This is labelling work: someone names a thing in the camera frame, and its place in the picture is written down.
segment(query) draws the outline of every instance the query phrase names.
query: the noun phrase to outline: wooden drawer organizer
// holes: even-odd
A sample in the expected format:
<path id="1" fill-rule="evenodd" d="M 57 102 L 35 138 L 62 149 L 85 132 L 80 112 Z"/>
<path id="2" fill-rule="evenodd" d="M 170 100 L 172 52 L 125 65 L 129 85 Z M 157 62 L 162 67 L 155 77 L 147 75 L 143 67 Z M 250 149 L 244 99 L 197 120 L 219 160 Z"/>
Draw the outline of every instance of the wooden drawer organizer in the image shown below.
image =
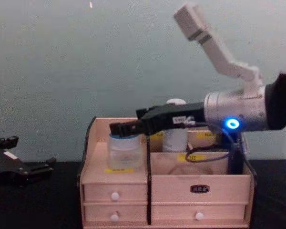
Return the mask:
<path id="1" fill-rule="evenodd" d="M 78 175 L 84 229 L 249 228 L 254 199 L 254 171 L 245 157 L 241 172 L 229 174 L 236 155 L 213 162 L 189 163 L 184 153 L 161 152 L 162 139 L 142 137 L 147 163 L 139 169 L 116 172 L 107 167 L 109 124 L 134 118 L 94 118 L 87 135 Z M 188 131 L 189 142 L 210 146 L 216 140 L 206 129 Z M 245 140 L 238 138 L 241 150 Z M 201 158 L 228 154 L 197 152 Z M 193 185 L 209 186 L 209 192 L 193 193 Z M 196 213 L 204 218 L 197 220 Z"/>

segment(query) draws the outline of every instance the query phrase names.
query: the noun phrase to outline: black table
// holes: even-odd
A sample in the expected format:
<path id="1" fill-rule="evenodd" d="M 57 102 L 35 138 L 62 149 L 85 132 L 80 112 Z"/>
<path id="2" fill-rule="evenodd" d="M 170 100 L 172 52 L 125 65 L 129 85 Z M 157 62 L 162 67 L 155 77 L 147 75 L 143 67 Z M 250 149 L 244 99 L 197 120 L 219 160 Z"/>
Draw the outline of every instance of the black table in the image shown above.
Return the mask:
<path id="1" fill-rule="evenodd" d="M 286 160 L 253 160 L 258 174 L 253 229 L 286 229 Z M 49 180 L 0 187 L 0 229 L 81 229 L 79 162 L 61 162 Z"/>

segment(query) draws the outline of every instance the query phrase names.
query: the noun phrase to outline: drawer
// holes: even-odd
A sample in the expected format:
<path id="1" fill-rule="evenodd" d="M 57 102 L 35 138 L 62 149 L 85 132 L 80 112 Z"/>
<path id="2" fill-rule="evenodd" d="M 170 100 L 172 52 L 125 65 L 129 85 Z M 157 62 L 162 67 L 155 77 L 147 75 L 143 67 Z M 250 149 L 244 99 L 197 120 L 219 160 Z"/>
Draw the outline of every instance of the drawer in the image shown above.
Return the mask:
<path id="1" fill-rule="evenodd" d="M 249 175 L 154 175 L 152 201 L 217 202 L 217 204 L 248 204 Z M 191 192 L 196 185 L 209 186 L 205 193 Z"/>
<path id="2" fill-rule="evenodd" d="M 125 222 L 146 221 L 146 205 L 100 205 L 85 206 L 86 221 Z"/>
<path id="3" fill-rule="evenodd" d="M 153 206 L 152 214 L 154 220 L 244 219 L 245 205 Z"/>
<path id="4" fill-rule="evenodd" d="M 85 201 L 109 202 L 109 201 L 147 201 L 147 185 L 84 185 Z"/>

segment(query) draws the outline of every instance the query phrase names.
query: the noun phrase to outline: white bottle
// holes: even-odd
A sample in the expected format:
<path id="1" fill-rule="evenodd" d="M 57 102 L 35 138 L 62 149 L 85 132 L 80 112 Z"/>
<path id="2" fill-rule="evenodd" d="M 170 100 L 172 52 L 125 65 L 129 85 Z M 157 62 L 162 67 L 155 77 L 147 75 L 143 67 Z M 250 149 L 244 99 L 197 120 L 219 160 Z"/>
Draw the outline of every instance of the white bottle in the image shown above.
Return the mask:
<path id="1" fill-rule="evenodd" d="M 138 168 L 143 164 L 143 149 L 140 136 L 119 137 L 109 135 L 109 168 Z"/>
<path id="2" fill-rule="evenodd" d="M 170 99 L 166 104 L 184 105 L 182 99 Z M 163 152 L 185 152 L 187 146 L 187 129 L 171 129 L 163 132 Z"/>

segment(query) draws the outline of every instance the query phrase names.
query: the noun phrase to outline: white drawer knob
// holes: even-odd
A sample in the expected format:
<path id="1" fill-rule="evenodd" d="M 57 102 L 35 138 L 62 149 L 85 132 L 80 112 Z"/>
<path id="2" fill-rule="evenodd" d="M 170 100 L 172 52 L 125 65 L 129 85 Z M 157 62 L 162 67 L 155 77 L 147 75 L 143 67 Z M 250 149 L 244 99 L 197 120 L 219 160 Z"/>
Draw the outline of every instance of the white drawer knob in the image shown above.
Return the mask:
<path id="1" fill-rule="evenodd" d="M 111 199 L 112 199 L 113 201 L 117 201 L 119 198 L 120 198 L 119 193 L 113 192 L 113 193 L 111 194 Z"/>
<path id="2" fill-rule="evenodd" d="M 195 218 L 196 220 L 202 220 L 204 218 L 204 214 L 201 212 L 197 212 Z"/>
<path id="3" fill-rule="evenodd" d="M 119 218 L 120 217 L 118 216 L 117 212 L 110 216 L 111 222 L 117 222 L 117 221 L 119 221 Z"/>

